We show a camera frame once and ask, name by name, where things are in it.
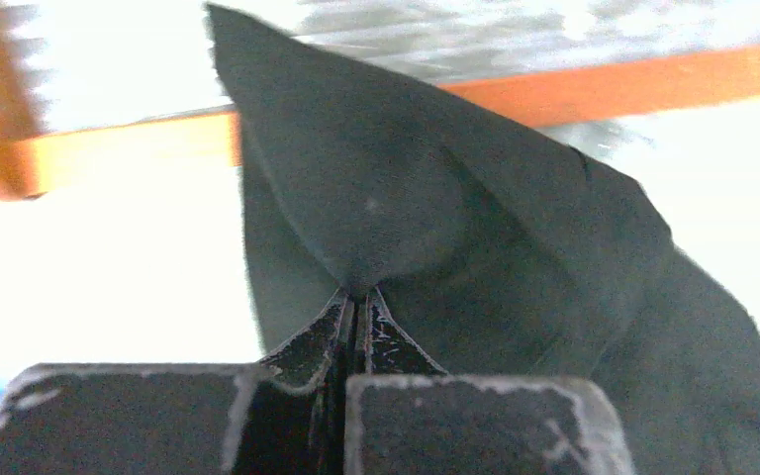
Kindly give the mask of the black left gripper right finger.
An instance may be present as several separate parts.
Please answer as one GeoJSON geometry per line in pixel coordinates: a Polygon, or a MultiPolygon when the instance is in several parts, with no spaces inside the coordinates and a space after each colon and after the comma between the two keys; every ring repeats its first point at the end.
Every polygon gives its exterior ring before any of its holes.
{"type": "Polygon", "coordinates": [[[450,375],[378,290],[358,314],[345,386],[347,474],[631,474],[615,408],[572,377],[450,375]]]}

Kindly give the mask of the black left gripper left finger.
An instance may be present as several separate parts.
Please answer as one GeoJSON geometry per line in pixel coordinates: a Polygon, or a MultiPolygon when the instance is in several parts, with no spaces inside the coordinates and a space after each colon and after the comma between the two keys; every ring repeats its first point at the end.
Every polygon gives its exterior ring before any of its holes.
{"type": "Polygon", "coordinates": [[[354,316],[336,292],[254,363],[51,363],[0,395],[0,474],[337,474],[354,316]]]}

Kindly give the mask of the black button shirt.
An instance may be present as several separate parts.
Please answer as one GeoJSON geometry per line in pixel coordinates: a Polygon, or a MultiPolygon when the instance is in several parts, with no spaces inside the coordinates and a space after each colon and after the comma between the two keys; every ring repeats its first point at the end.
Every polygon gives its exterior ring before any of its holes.
{"type": "Polygon", "coordinates": [[[418,79],[207,15],[266,348],[335,290],[376,289],[449,371],[598,384],[640,474],[760,474],[760,333],[635,180],[418,79]]]}

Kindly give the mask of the orange wooden rack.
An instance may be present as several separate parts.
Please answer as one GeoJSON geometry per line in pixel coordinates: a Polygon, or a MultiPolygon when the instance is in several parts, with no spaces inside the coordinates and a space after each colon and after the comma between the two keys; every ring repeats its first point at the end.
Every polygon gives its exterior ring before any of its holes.
{"type": "MultiPolygon", "coordinates": [[[[760,1],[236,1],[599,157],[662,112],[760,97],[760,1]]],[[[202,1],[0,1],[0,197],[151,162],[235,164],[202,1]]]]}

